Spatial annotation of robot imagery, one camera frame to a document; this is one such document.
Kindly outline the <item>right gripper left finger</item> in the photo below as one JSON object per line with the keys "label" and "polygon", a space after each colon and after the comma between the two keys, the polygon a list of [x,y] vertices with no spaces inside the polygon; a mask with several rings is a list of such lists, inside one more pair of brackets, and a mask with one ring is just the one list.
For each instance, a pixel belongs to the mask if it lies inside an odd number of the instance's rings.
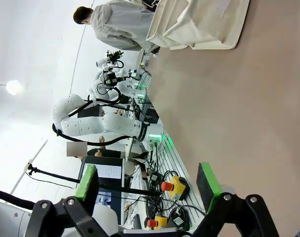
{"label": "right gripper left finger", "polygon": [[81,237],[112,237],[92,216],[99,187],[97,168],[88,165],[74,196],[56,204],[40,200],[34,205],[26,236],[61,237],[65,229],[75,228]]}

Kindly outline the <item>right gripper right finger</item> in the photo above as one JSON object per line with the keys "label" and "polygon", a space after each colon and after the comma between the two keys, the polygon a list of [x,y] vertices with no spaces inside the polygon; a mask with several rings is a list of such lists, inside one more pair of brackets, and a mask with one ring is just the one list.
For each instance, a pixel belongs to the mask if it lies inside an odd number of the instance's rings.
{"label": "right gripper right finger", "polygon": [[278,237],[264,199],[257,194],[245,199],[222,190],[208,162],[198,165],[196,184],[206,214],[193,237],[217,237],[225,224],[234,224],[242,237]]}

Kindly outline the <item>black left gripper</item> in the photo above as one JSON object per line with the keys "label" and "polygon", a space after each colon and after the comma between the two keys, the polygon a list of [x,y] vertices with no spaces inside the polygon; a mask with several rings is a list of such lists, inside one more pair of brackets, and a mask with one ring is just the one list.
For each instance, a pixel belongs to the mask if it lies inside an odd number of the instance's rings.
{"label": "black left gripper", "polygon": [[114,72],[104,72],[103,73],[103,83],[106,86],[116,86],[117,85],[117,77]]}

